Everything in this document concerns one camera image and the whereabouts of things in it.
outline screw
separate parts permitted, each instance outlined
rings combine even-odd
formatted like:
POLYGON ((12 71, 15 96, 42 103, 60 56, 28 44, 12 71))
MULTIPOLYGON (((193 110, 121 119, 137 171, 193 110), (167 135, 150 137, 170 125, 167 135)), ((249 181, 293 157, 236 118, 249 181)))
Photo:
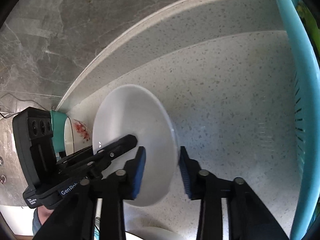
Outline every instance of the screw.
POLYGON ((126 171, 125 170, 117 170, 116 171, 116 175, 117 176, 124 176, 126 174, 126 171))
POLYGON ((209 171, 207 170, 199 170, 198 173, 200 176, 204 176, 204 177, 209 175, 209 171))
POLYGON ((237 177, 237 178, 235 178, 235 183, 239 184, 239 185, 244 184, 244 179, 237 177))
POLYGON ((6 176, 1 175, 1 176, 0 176, 0 182, 1 182, 2 184, 4 184, 6 181, 7 181, 6 176))
POLYGON ((90 181, 88 180, 88 179, 82 179, 81 181, 80 181, 80 185, 82 185, 82 186, 86 186, 86 185, 88 185, 90 183, 90 181))

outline gray marble wall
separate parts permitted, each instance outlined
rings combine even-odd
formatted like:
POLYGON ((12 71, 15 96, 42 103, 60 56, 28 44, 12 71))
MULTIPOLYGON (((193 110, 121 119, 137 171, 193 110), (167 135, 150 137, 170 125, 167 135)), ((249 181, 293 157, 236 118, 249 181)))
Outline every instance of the gray marble wall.
MULTIPOLYGON (((175 1, 20 0, 0 29, 0 97, 12 91, 55 107, 113 39, 175 1)), ((11 96, 0 99, 3 112, 24 107, 11 96)))

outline basket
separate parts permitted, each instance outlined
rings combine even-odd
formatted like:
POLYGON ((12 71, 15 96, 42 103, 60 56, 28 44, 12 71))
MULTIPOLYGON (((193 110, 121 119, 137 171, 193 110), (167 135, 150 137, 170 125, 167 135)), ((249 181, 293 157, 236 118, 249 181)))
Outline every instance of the basket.
POLYGON ((296 11, 299 0, 277 0, 295 62, 294 100, 300 194, 290 239, 308 230, 320 193, 320 71, 313 47, 296 11))

